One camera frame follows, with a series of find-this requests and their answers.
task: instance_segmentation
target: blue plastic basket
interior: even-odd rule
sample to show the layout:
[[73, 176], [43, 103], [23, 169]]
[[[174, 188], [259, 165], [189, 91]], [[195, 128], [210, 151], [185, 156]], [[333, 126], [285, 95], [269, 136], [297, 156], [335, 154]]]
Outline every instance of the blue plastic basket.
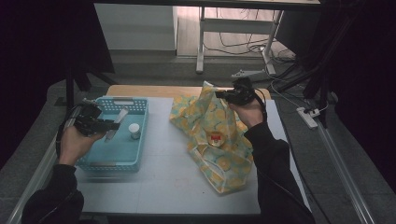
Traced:
[[[120, 111], [127, 107], [124, 118], [113, 139], [105, 138], [95, 142], [91, 150], [78, 160], [77, 166], [88, 173], [134, 173], [140, 168], [143, 143], [147, 129], [149, 104], [145, 98], [100, 97], [96, 103], [102, 114], [99, 119], [116, 119]], [[140, 138], [134, 140], [128, 127], [132, 123], [140, 126]]]

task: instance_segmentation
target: patterned fabric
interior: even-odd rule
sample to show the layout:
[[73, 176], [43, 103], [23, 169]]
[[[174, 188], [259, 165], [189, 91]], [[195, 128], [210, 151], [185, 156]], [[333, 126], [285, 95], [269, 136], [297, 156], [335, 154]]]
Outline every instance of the patterned fabric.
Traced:
[[[175, 98], [170, 120], [190, 138], [187, 149], [209, 183], [218, 193], [225, 193], [245, 186], [253, 162], [252, 146], [243, 136], [247, 127], [215, 91], [204, 83], [199, 97]], [[210, 144], [214, 133], [224, 139]]]

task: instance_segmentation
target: black long-sleeved shirt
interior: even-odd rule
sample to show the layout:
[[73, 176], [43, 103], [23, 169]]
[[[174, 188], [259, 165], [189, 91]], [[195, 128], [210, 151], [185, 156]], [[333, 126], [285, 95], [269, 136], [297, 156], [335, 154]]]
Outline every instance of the black long-sleeved shirt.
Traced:
[[[303, 197], [291, 173], [289, 145], [283, 140], [275, 140], [266, 122], [249, 129], [245, 137], [253, 145], [262, 222], [315, 223], [311, 212], [304, 206]], [[43, 223], [78, 223], [84, 198], [77, 190], [75, 171], [73, 166], [55, 165], [47, 187], [38, 190], [26, 203], [22, 224], [39, 223], [45, 216]]]

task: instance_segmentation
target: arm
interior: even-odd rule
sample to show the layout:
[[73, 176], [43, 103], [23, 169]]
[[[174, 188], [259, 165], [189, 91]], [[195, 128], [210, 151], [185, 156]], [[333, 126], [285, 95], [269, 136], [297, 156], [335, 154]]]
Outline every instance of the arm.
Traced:
[[244, 122], [245, 137], [253, 145], [258, 172], [258, 201], [262, 219], [268, 223], [315, 223], [290, 170], [289, 145], [275, 140], [262, 120], [262, 108], [254, 100], [244, 106], [230, 105]]
[[98, 133], [86, 137], [74, 126], [64, 130], [59, 164], [53, 167], [48, 185], [29, 198], [21, 223], [78, 223], [84, 197], [77, 190], [74, 165], [103, 136]]

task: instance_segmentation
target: human hand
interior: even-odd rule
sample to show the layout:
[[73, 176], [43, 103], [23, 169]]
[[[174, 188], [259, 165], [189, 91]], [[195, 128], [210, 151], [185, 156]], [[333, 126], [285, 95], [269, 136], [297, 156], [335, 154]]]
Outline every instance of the human hand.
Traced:
[[77, 160], [91, 149], [93, 143], [103, 136], [105, 133], [96, 133], [87, 137], [80, 133], [75, 126], [67, 127], [61, 140], [59, 164], [74, 166]]
[[247, 105], [229, 104], [229, 106], [249, 129], [263, 122], [262, 106], [256, 99]]

